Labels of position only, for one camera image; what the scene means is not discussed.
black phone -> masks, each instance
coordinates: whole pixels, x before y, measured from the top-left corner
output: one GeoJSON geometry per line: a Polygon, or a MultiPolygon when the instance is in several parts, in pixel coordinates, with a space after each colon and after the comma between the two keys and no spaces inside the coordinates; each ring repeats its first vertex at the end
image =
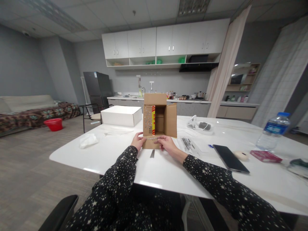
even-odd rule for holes
{"type": "Polygon", "coordinates": [[[216,144],[213,144],[213,147],[229,170],[234,170],[241,173],[250,173],[228,147],[216,144]]]}

white table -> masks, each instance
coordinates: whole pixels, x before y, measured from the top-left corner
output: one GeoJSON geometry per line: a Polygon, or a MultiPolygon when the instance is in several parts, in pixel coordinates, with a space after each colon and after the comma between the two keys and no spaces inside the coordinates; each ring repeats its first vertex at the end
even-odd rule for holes
{"type": "MultiPolygon", "coordinates": [[[[188,116],[177,117],[178,137],[190,136],[185,132],[189,118],[188,116]]],[[[259,127],[238,120],[197,119],[215,124],[213,135],[196,133],[198,138],[204,139],[207,144],[227,146],[232,151],[241,150],[249,153],[250,150],[255,149],[255,143],[262,131],[259,127]]],[[[84,136],[83,134],[54,151],[49,158],[65,165],[104,175],[115,163],[117,157],[131,144],[135,133],[140,131],[142,131],[142,121],[135,127],[102,124],[86,133],[94,133],[99,140],[98,144],[80,149],[79,140],[84,136]],[[121,136],[103,135],[104,131],[112,129],[133,130],[133,132],[121,136]]],[[[208,156],[201,159],[225,167],[215,150],[209,149],[209,151],[208,156]]],[[[139,152],[135,183],[212,199],[201,184],[166,151],[156,150],[155,158],[150,158],[151,152],[152,150],[139,152]]],[[[305,158],[308,155],[308,146],[281,137],[274,153],[281,158],[305,158]]],[[[308,215],[308,185],[305,180],[287,171],[281,164],[263,163],[252,155],[249,155],[249,160],[243,163],[250,174],[234,172],[233,177],[236,180],[271,203],[278,211],[308,215]]]]}

ceiling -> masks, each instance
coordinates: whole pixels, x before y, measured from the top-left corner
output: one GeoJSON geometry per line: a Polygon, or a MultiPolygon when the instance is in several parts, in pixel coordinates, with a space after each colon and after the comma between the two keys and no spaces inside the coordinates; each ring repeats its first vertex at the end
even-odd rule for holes
{"type": "MultiPolygon", "coordinates": [[[[35,38],[59,35],[71,42],[100,39],[102,33],[231,18],[248,2],[211,0],[206,13],[177,17],[180,0],[41,0],[53,2],[86,28],[72,33],[25,1],[0,0],[0,24],[35,38]]],[[[253,0],[247,22],[298,18],[307,9],[307,0],[253,0]]]]}

sleeve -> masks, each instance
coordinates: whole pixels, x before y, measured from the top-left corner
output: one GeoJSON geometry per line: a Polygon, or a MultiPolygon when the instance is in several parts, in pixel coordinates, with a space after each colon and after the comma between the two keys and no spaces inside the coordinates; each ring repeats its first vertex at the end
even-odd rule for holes
{"type": "Polygon", "coordinates": [[[91,195],[74,214],[65,230],[100,230],[112,224],[118,205],[132,188],[138,150],[129,146],[95,183],[91,195]]]}
{"type": "Polygon", "coordinates": [[[238,220],[239,230],[290,230],[274,207],[232,177],[232,172],[188,155],[183,166],[238,220]]]}

gray carpet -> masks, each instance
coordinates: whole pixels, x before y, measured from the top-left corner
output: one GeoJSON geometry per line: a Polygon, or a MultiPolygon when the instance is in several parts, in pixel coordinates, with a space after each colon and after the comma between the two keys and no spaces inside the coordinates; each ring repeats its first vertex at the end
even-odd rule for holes
{"type": "MultiPolygon", "coordinates": [[[[99,125],[86,123],[86,131],[99,125]]],[[[81,116],[63,126],[58,132],[45,127],[0,138],[0,230],[38,230],[61,199],[79,195],[78,209],[90,194],[97,174],[49,160],[53,151],[83,134],[81,116]]],[[[230,230],[237,230],[236,221],[219,209],[230,230]]],[[[188,218],[189,230],[203,230],[193,208],[188,218]]],[[[300,218],[296,230],[308,230],[306,217],[300,218]]]]}

